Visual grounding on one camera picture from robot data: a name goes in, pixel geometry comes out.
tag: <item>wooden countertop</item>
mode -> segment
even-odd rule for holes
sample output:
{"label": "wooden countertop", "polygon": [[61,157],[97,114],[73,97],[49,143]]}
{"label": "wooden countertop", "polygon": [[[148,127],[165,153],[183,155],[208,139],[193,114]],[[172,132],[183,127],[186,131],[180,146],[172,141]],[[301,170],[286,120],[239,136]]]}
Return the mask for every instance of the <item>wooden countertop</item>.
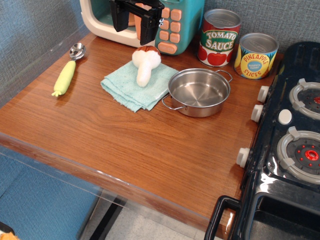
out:
{"label": "wooden countertop", "polygon": [[0,109],[0,144],[205,230],[219,196],[240,197],[244,170],[236,158],[253,142],[258,125],[251,113],[275,71],[251,80],[238,76],[233,62],[210,68],[198,60],[195,40],[183,54],[163,54],[162,63],[178,71],[231,73],[222,111],[193,118],[160,101],[151,111],[133,113],[100,82],[131,61],[136,48],[91,33],[81,42],[87,52],[65,95],[51,93],[69,53]]}

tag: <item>tin can lid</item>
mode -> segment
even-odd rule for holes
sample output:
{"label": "tin can lid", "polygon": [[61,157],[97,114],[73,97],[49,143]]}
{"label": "tin can lid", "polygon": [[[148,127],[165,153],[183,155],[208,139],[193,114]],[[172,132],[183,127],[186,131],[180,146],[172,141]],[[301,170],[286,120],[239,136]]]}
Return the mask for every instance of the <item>tin can lid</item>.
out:
{"label": "tin can lid", "polygon": [[204,14],[204,19],[215,28],[234,28],[241,24],[241,17],[234,11],[215,8]]}
{"label": "tin can lid", "polygon": [[275,37],[265,33],[247,33],[240,38],[241,47],[259,54],[268,54],[277,51],[279,42]]}

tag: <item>toy stove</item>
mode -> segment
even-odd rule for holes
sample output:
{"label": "toy stove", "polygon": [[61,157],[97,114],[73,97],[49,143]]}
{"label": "toy stove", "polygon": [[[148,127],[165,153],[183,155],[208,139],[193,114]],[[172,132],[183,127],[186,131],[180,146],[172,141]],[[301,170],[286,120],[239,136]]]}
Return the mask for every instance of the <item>toy stove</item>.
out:
{"label": "toy stove", "polygon": [[235,211],[228,239],[320,239],[320,43],[288,48],[251,119],[254,143],[241,148],[241,200],[221,196],[205,239],[213,240],[224,209]]}

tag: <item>orange button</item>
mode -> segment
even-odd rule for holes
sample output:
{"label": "orange button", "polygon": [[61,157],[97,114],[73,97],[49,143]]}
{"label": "orange button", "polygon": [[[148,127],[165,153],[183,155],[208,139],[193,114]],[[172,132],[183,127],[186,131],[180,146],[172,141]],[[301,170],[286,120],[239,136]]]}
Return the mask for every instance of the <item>orange button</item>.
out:
{"label": "orange button", "polygon": [[161,40],[168,41],[168,39],[169,39],[169,32],[167,32],[167,31],[160,31],[160,32],[159,32],[159,38],[160,38]]}
{"label": "orange button", "polygon": [[163,17],[164,19],[168,19],[168,18],[170,17],[170,8],[165,7],[165,8],[162,10],[161,17]]}
{"label": "orange button", "polygon": [[163,20],[163,23],[160,26],[160,28],[163,29],[163,30],[168,30],[169,29],[169,25],[170,25],[170,23],[169,23],[168,20]]}
{"label": "orange button", "polygon": [[162,41],[158,44],[158,49],[160,50],[160,52],[163,52],[166,54],[174,54],[178,48],[176,45],[172,43]]}
{"label": "orange button", "polygon": [[182,11],[179,9],[173,9],[171,11],[171,19],[174,21],[180,21],[182,18]]}
{"label": "orange button", "polygon": [[175,44],[180,42],[180,34],[179,33],[171,33],[170,34],[170,42]]}
{"label": "orange button", "polygon": [[170,25],[170,30],[172,32],[178,33],[181,30],[181,23],[177,21],[173,21]]}

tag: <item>stove burner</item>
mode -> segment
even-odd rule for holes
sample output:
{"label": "stove burner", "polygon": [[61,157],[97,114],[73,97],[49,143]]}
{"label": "stove burner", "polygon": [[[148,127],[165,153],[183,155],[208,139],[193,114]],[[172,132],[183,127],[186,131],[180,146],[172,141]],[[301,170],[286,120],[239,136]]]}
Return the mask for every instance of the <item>stove burner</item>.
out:
{"label": "stove burner", "polygon": [[290,127],[277,144],[281,167],[300,180],[320,185],[320,134]]}
{"label": "stove burner", "polygon": [[320,142],[301,138],[286,147],[287,155],[297,168],[313,175],[320,175]]}
{"label": "stove burner", "polygon": [[307,89],[298,93],[298,99],[304,107],[320,114],[320,89]]}
{"label": "stove burner", "polygon": [[289,98],[294,110],[320,120],[320,83],[306,82],[301,78],[290,91]]}

